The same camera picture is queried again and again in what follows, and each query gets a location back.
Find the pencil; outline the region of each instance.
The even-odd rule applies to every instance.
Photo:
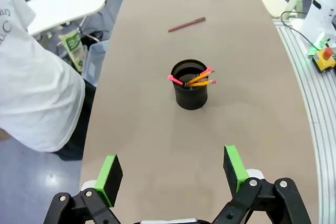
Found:
[[[198,83],[191,84],[190,87],[191,88],[204,87],[204,86],[208,86],[210,84],[216,84],[216,83],[217,83],[217,81],[215,81],[215,80],[203,81],[203,82],[198,82]]]
[[[176,31],[176,30],[179,30],[181,28],[184,28],[184,27],[187,27],[187,26],[191,26],[191,25],[197,24],[197,23],[202,22],[202,21],[205,21],[205,17],[198,18],[198,19],[195,19],[194,21],[191,21],[191,22],[188,22],[188,23],[185,23],[185,24],[173,27],[173,28],[169,29],[168,32],[170,33],[172,31]]]
[[[177,83],[178,85],[180,85],[184,88],[187,87],[187,84],[185,82],[182,82],[182,81],[179,81],[179,80],[175,79],[172,74],[168,75],[168,80],[170,80],[172,82],[175,82],[175,83]]]
[[[205,69],[202,73],[200,73],[198,76],[204,74],[204,73],[207,73],[207,72],[213,72],[214,70],[212,69],[211,66],[209,66],[207,69]]]
[[[190,84],[192,84],[192,83],[194,83],[196,81],[199,81],[199,80],[202,80],[204,78],[207,78],[209,76],[209,74],[211,74],[211,73],[212,72],[207,72],[207,73],[204,73],[204,74],[202,74],[200,76],[197,76],[196,78],[194,78],[194,79],[190,80],[189,82],[187,82],[187,85],[190,86]]]

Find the table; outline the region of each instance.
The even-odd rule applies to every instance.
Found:
[[[97,13],[106,0],[31,0],[28,5],[36,17],[28,27],[32,36],[66,22]]]
[[[176,25],[206,21],[168,33]],[[218,84],[202,109],[180,108],[171,68],[194,58]],[[124,0],[93,104],[81,184],[117,153],[122,223],[213,220],[231,199],[223,146],[270,182],[296,182],[312,223],[318,184],[309,121],[286,50],[261,0]],[[254,213],[249,223],[269,223]]]

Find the pencil holder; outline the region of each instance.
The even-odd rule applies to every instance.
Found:
[[[182,82],[188,82],[205,70],[206,66],[198,60],[183,60],[173,67],[171,74]],[[178,105],[186,110],[197,110],[208,99],[206,86],[190,89],[175,82],[173,82],[173,86]]]

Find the red button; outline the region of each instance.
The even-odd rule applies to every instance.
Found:
[[[330,47],[327,47],[323,53],[323,57],[325,60],[329,60],[332,54],[333,54],[332,49]]]

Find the cable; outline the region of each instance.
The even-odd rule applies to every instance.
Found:
[[[281,13],[281,15],[280,15],[280,20],[281,20],[281,22],[282,22],[282,24],[284,25],[284,26],[286,26],[286,27],[288,27],[289,29],[291,29],[291,30],[293,30],[293,31],[296,31],[299,35],[301,35],[313,48],[315,48],[317,51],[320,51],[321,49],[320,48],[317,48],[305,35],[303,35],[301,32],[299,32],[299,31],[297,31],[296,29],[294,29],[294,28],[292,28],[291,26],[289,26],[289,25],[287,25],[285,22],[284,22],[284,20],[283,20],[283,18],[282,18],[282,16],[283,16],[283,14],[285,14],[285,13],[298,13],[298,14],[305,14],[305,15],[307,15],[307,13],[303,13],[303,12],[295,12],[295,11],[293,11],[293,10],[289,10],[289,11],[286,11],[286,12],[283,12],[283,13]]]
[[[98,30],[98,29],[95,28],[95,27],[86,27],[86,28],[84,28],[82,31],[86,31],[86,30],[89,30],[89,29],[92,29],[92,30],[93,30],[91,33],[94,33],[95,31],[102,31],[102,32],[104,32],[104,33],[109,33],[109,31],[107,31],[107,30]]]

